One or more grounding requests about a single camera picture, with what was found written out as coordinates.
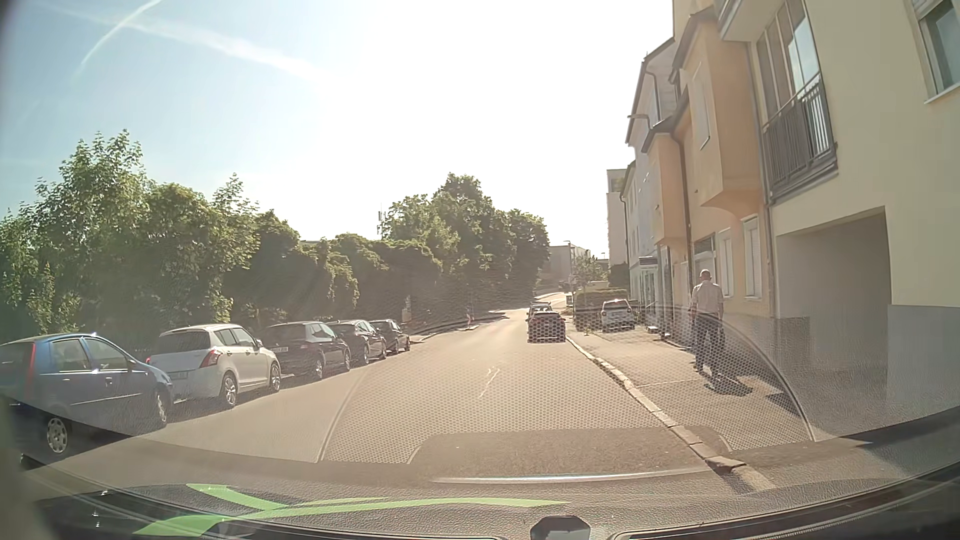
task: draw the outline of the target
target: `blue car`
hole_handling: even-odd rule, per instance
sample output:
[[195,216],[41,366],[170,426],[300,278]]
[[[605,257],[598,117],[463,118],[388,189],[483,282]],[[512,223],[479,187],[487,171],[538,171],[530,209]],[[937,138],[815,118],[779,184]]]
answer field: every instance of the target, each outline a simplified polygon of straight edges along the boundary
[[0,345],[0,394],[20,451],[49,462],[73,454],[82,431],[136,433],[167,424],[165,373],[95,333],[58,333]]

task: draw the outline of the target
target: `green sticker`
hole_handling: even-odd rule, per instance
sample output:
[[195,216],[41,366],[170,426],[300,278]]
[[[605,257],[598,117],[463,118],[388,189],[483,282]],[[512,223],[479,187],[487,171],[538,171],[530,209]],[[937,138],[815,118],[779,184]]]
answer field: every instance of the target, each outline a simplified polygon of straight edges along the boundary
[[412,501],[380,501],[376,503],[353,503],[357,501],[376,501],[377,497],[360,497],[350,499],[329,499],[286,505],[273,503],[244,495],[225,485],[216,484],[188,484],[218,499],[242,504],[254,508],[256,512],[240,516],[222,516],[212,514],[195,514],[178,516],[155,523],[138,530],[134,534],[151,536],[191,536],[199,537],[217,524],[237,520],[269,520],[275,518],[289,518],[297,516],[318,516],[322,514],[339,514],[346,512],[361,512],[365,510],[385,510],[391,508],[412,508],[415,506],[430,506],[437,504],[489,504],[494,506],[514,506],[532,508],[535,506],[549,506],[552,504],[566,504],[566,501],[541,501],[537,499],[500,499],[496,497],[459,497],[440,499],[416,499]]

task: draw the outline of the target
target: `sky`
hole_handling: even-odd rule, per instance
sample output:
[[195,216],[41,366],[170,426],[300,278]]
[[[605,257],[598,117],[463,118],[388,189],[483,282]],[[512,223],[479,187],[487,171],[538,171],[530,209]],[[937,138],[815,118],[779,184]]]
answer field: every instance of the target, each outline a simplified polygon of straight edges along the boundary
[[0,41],[0,203],[123,129],[148,175],[231,173],[305,239],[478,178],[553,244],[608,251],[606,169],[670,0],[24,0]]

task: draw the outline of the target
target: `white shirt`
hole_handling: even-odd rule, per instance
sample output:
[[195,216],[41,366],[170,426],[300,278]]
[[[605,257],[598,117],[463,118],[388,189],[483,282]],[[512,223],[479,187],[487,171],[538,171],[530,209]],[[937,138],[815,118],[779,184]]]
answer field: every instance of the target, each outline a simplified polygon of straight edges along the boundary
[[690,295],[690,308],[698,313],[718,315],[723,307],[723,289],[714,282],[700,282],[693,287]]

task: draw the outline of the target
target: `balcony railing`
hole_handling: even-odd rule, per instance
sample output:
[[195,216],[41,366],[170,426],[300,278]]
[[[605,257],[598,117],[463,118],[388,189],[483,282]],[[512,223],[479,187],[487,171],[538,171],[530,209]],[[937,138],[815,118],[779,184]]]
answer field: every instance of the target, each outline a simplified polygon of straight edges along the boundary
[[774,201],[836,169],[836,144],[820,75],[763,126],[763,156]]

